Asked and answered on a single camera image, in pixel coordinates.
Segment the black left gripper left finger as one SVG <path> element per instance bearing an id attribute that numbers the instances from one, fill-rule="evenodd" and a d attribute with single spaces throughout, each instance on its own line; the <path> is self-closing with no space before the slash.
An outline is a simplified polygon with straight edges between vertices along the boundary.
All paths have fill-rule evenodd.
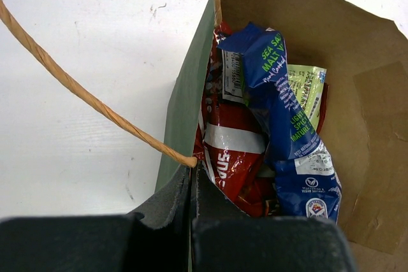
<path id="1" fill-rule="evenodd" d="M 1 221 L 1 271 L 187 271 L 190 169 L 124 215 Z"/>

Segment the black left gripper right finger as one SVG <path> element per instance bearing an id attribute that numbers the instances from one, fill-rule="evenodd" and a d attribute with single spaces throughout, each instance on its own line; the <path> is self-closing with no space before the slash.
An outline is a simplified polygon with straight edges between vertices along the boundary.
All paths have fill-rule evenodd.
<path id="1" fill-rule="evenodd" d="M 192 174 L 193 271 L 357 271 L 342 231 L 330 220 L 252 218 L 209 180 Z"/>

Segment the red Doritos chip bag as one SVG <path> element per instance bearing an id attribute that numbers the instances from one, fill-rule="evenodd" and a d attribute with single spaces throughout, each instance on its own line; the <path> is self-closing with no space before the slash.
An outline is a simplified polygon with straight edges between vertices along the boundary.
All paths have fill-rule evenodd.
<path id="1" fill-rule="evenodd" d="M 265 162 L 268 136 L 244 101 L 238 56 L 218 46 L 233 33 L 214 32 L 194 154 L 211 182 L 252 217 L 282 214 L 275 171 Z"/>

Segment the blue crisps bag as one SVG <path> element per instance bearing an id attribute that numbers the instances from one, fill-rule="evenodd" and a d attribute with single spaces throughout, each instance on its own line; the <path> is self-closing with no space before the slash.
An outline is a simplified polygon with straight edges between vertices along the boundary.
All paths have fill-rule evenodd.
<path id="1" fill-rule="evenodd" d="M 252 22 L 218 46 L 238 56 L 244 101 L 268 136 L 283 215 L 338 220 L 342 186 L 332 156 L 289 85 L 286 42 Z"/>

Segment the small green snack packet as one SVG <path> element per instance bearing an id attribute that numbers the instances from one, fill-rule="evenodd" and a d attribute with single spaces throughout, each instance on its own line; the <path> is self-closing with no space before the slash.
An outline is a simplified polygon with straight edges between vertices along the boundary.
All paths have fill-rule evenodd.
<path id="1" fill-rule="evenodd" d="M 329 89 L 326 83 L 326 69 L 290 64 L 288 77 L 292 91 L 313 128 L 319 134 L 326 116 Z"/>

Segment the green paper bag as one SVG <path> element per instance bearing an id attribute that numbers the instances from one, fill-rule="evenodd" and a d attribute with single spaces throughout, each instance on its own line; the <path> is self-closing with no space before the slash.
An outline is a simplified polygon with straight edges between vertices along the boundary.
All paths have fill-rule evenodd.
<path id="1" fill-rule="evenodd" d="M 250 22 L 279 31 L 292 64 L 328 70 L 328 104 L 318 134 L 342 186 L 332 221 L 357 271 L 407 270 L 407 38 L 390 21 L 344 0 L 210 0 L 168 104 L 158 191 L 190 169 L 189 269 L 192 269 L 193 134 L 215 28 Z M 301 217 L 279 215 L 278 217 Z"/>

